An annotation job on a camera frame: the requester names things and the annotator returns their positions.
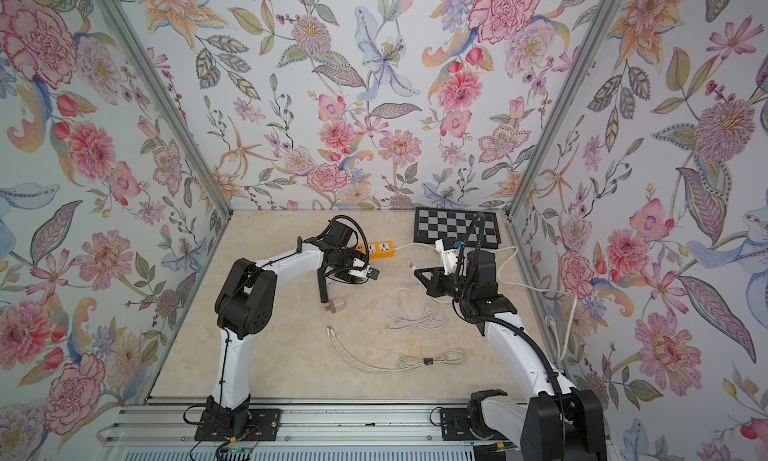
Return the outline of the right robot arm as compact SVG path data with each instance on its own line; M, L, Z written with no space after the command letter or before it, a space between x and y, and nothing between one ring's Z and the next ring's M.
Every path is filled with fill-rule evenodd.
M482 246L485 226L485 214L475 214L456 248L436 241L440 266L414 272L428 296L449 298L457 315L496 349L527 398L519 404L502 390L473 393L467 404L471 431L480 438L503 436L525 460L607 459L601 402L549 361L500 293L496 256Z

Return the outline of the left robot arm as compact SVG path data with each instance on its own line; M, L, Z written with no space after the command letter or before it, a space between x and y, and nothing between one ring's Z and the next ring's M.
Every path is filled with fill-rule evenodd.
M361 285L378 277L370 264L369 243L357 221L337 215L319 234L275 257L234 262L216 298L214 311L221 335L217 383L205 403L197 440L241 438L261 427L249 412L248 384L257 336L270 322L278 291L296 279L317 276L319 300L330 310L328 282Z

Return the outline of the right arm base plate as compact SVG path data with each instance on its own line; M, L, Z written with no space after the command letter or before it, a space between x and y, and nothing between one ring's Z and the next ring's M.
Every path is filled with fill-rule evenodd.
M440 407L434 424L443 441L507 441L519 444L522 421L518 416L472 411L468 407Z

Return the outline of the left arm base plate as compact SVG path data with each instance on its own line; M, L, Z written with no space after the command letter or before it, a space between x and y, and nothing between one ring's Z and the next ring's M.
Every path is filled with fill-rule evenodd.
M229 410L221 413L215 409L206 410L194 440L224 442L235 438L237 441L275 441L281 417L280 409L248 409L234 414Z

